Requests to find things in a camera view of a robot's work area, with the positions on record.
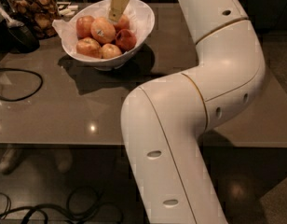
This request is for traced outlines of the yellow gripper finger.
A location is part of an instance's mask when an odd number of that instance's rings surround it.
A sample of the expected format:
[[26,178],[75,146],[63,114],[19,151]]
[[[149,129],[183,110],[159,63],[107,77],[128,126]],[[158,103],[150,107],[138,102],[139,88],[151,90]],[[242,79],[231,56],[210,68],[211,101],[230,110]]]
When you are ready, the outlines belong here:
[[130,0],[110,0],[108,19],[118,22]]

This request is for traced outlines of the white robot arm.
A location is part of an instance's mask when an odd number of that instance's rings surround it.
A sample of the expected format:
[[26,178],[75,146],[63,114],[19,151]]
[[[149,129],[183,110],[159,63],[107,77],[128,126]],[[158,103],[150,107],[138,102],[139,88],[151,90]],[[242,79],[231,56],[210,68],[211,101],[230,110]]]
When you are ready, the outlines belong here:
[[198,65],[127,96],[123,141],[150,224],[228,224],[198,139],[253,101],[265,59],[239,0],[178,1]]

